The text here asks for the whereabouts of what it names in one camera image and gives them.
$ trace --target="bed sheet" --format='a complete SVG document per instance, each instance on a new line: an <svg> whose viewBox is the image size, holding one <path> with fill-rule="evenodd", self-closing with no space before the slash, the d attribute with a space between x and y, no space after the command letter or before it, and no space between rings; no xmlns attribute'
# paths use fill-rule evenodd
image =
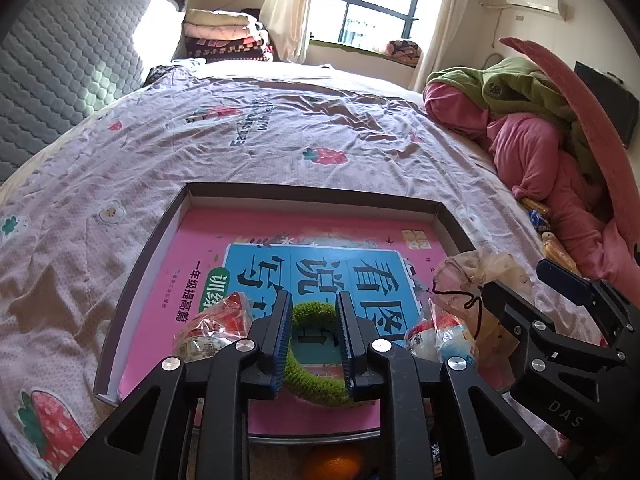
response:
<svg viewBox="0 0 640 480"><path fill-rule="evenodd" d="M219 62L196 76L178 69L89 117L0 189L0 428L38 478L110 412L92 396L100 349L136 258L186 181L439 200L476 247L514 255L558 332L599 340L583 309L535 279L539 237L489 157L431 122L419 94L289 64ZM556 432L516 409L558 448Z"/></svg>

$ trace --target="beige curtain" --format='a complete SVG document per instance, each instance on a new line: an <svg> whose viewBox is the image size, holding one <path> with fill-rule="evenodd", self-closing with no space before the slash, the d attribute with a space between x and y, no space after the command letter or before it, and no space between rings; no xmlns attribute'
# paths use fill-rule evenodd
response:
<svg viewBox="0 0 640 480"><path fill-rule="evenodd" d="M422 92L428 75L441 68L442 57L458 31L467 2L468 0L440 0L431 44L427 49L422 50L414 76L409 83L409 89Z"/></svg>
<svg viewBox="0 0 640 480"><path fill-rule="evenodd" d="M269 31L281 61L304 62L309 46L308 19L311 1L264 1L260 19Z"/></svg>

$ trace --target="white wall-mounted air conditioner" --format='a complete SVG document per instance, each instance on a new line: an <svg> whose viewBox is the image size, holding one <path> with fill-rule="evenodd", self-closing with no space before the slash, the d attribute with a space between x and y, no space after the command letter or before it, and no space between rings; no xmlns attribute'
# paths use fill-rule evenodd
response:
<svg viewBox="0 0 640 480"><path fill-rule="evenodd" d="M566 5L563 0L507 0L507 4L525 7L526 9L540 10L559 20L566 19Z"/></svg>

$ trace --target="green clothing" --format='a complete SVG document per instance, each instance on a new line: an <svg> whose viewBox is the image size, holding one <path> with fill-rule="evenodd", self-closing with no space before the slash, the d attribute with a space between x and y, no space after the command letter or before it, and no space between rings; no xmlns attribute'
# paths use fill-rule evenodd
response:
<svg viewBox="0 0 640 480"><path fill-rule="evenodd" d="M525 57L507 57L485 70L455 67L434 72L428 83L449 84L464 92L478 107L494 117L529 112L552 122L565 134L564 148L578 161L580 170L594 182L603 182L580 122L564 96Z"/></svg>

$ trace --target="red candy package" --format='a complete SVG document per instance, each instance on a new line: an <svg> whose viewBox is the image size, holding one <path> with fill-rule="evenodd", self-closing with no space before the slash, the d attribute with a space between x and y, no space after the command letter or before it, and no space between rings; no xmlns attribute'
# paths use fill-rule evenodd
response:
<svg viewBox="0 0 640 480"><path fill-rule="evenodd" d="M206 308L174 336L174 352L185 362L217 354L225 346L249 333L253 302L242 292L233 292Z"/></svg>

